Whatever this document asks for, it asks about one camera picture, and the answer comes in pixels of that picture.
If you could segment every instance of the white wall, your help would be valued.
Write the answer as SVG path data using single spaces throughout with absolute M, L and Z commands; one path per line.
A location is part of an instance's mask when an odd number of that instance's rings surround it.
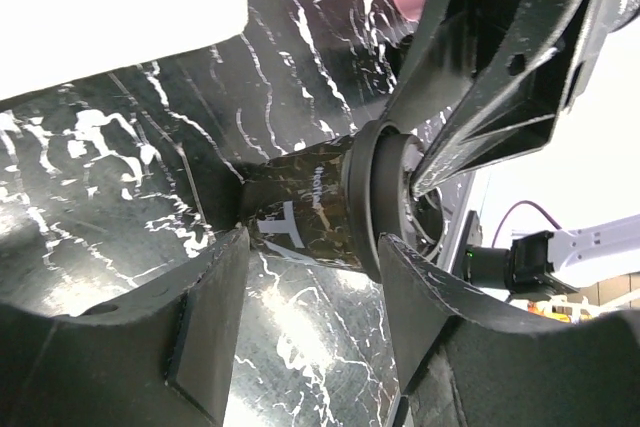
M 485 245 L 500 219 L 522 199 L 541 204 L 564 228 L 588 227 L 640 213 L 640 21 L 609 36 L 586 92 L 558 122 L 542 152 L 485 169 L 490 174 L 481 210 Z M 521 206 L 503 227 L 548 229 Z M 640 270 L 640 253 L 638 255 Z

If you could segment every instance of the black marble surface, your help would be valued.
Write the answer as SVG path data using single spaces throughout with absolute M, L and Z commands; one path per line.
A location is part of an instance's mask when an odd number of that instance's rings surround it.
M 247 165 L 381 113 L 389 46 L 414 29 L 391 0 L 250 0 L 241 36 L 14 102 L 0 298 L 78 314 L 198 255 L 237 223 Z M 383 425 L 396 382 L 380 287 L 254 255 L 226 425 Z

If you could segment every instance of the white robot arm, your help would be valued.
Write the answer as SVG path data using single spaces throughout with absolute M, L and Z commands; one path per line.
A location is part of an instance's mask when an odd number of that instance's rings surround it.
M 576 289 L 640 271 L 640 215 L 588 229 L 558 230 L 549 239 L 553 276 Z

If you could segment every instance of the mounting hole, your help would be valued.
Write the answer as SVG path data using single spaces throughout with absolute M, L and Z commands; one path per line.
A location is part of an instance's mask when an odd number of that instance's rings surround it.
M 520 75 L 524 72 L 524 69 L 527 68 L 527 59 L 524 54 L 516 54 L 511 57 L 511 62 L 509 62 L 509 75 L 511 77 L 515 77 L 516 75 Z
M 84 315 L 100 315 L 100 314 L 108 314 L 110 312 L 115 312 L 116 310 L 118 310 L 118 305 L 117 304 L 112 304 L 107 302 L 106 304 L 98 304 L 98 305 L 94 305 L 93 307 L 89 308 L 84 314 Z

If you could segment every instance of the black metal bracket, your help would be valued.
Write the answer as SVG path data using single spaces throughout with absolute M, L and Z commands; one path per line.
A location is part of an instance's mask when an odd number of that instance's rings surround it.
M 0 305 L 0 425 L 221 426 L 248 264 L 242 230 L 80 317 Z
M 514 298 L 518 296 L 530 300 L 531 293 L 544 295 L 573 294 L 578 292 L 564 282 L 556 279 L 553 274 L 553 264 L 547 260 L 549 239 L 553 232 L 544 231 L 514 240 L 509 257 L 509 271 L 507 288 Z
M 511 22 L 496 0 L 480 1 L 479 73 L 416 171 L 416 194 L 549 142 L 587 73 L 585 45 L 599 53 L 613 28 L 605 1 L 518 0 Z

